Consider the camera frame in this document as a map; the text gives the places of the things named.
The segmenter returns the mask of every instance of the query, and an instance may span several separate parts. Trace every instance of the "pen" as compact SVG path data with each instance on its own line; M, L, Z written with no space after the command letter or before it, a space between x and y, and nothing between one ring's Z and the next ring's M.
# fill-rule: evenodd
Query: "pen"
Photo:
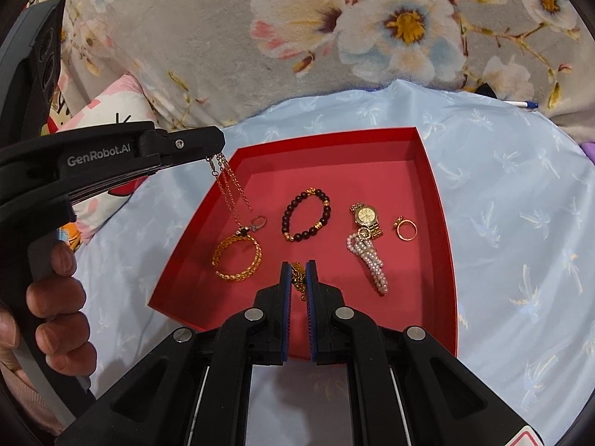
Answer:
M516 107L521 107L523 109L529 109L529 110L535 110L536 108L539 107L539 104L537 102L521 102L521 101L516 101L516 100L505 100L504 102L506 102L507 104L510 104L512 106L516 106Z

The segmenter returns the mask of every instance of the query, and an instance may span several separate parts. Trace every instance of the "human hand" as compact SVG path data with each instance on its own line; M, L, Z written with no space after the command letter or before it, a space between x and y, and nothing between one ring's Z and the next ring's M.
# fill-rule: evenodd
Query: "human hand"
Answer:
M51 263L55 274L32 283L27 289L31 313L42 319L54 317L37 328L35 338L52 369L67 376L88 376L96 368L97 352L89 342L87 317L79 311L86 294L80 282L72 278L76 271L74 253L66 243L60 242L52 250ZM12 349L20 341L13 316L0 305L0 362L33 388L13 354Z

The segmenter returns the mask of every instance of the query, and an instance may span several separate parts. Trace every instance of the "watch face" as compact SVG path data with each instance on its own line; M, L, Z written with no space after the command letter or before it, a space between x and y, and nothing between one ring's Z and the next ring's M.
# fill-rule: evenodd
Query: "watch face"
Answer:
M369 207L360 208L358 220L363 224L372 224L376 220L376 211Z

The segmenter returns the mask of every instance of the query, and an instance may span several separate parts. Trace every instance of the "pillow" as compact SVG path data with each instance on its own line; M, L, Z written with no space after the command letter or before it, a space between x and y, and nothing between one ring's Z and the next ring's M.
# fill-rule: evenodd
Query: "pillow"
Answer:
M59 124L50 123L42 133L64 132L125 120L128 122L150 120L153 123L157 121L141 85L131 75L124 75L115 81L71 119L62 116ZM130 195L145 179L139 178L76 204L74 206L77 216L75 225L80 232L80 240L77 237L74 242L78 244L78 241L84 243L90 240L97 230L128 201ZM72 227L67 232L72 235Z

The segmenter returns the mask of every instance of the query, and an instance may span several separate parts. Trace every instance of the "floral blanket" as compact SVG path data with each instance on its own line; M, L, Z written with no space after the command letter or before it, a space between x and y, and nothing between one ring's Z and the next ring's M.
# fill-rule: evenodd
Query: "floral blanket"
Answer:
M398 78L488 83L580 142L595 140L594 55L569 0L67 0L62 90L75 113L129 72L175 130Z

